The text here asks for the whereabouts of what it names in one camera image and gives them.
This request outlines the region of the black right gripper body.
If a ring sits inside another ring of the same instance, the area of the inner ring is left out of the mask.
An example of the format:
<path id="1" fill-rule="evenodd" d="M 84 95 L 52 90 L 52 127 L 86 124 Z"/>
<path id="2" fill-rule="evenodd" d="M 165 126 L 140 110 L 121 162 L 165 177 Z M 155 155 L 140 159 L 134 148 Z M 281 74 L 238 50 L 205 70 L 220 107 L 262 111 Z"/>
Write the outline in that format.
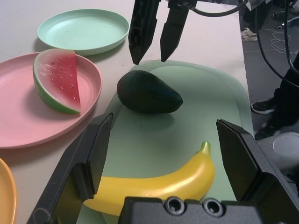
<path id="1" fill-rule="evenodd" d="M 168 0 L 168 7 L 185 7 L 194 9 L 198 0 Z"/>

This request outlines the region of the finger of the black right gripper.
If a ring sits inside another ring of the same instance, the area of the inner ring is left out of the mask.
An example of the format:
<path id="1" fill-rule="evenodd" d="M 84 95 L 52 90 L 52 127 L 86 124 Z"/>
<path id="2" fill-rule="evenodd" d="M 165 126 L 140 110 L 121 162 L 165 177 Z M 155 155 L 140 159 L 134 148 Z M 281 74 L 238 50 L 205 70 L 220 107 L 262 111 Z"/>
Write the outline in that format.
<path id="1" fill-rule="evenodd" d="M 161 38 L 160 51 L 161 61 L 165 62 L 177 48 L 189 9 L 186 7 L 170 7 L 169 14 L 164 24 Z"/>
<path id="2" fill-rule="evenodd" d="M 128 34 L 129 51 L 135 65 L 139 64 L 152 44 L 160 2 L 160 0 L 135 0 Z"/>

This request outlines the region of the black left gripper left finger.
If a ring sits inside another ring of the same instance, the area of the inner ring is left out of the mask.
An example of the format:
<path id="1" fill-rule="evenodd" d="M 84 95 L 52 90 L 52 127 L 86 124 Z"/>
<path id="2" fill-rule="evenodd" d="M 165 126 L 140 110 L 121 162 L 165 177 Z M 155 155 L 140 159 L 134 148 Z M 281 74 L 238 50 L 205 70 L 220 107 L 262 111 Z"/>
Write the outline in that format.
<path id="1" fill-rule="evenodd" d="M 84 201 L 98 192 L 113 114 L 92 119 L 66 148 L 43 190 L 29 224 L 75 224 Z"/>

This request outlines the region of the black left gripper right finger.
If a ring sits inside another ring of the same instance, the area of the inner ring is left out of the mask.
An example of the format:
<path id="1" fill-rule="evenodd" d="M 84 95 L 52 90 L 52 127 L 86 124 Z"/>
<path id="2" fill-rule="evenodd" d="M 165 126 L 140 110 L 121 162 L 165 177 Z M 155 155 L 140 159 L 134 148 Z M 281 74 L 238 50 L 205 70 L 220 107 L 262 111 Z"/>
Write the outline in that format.
<path id="1" fill-rule="evenodd" d="M 226 214 L 238 224 L 297 224 L 299 198 L 253 136 L 225 120 L 216 122 L 222 162 L 236 202 Z"/>

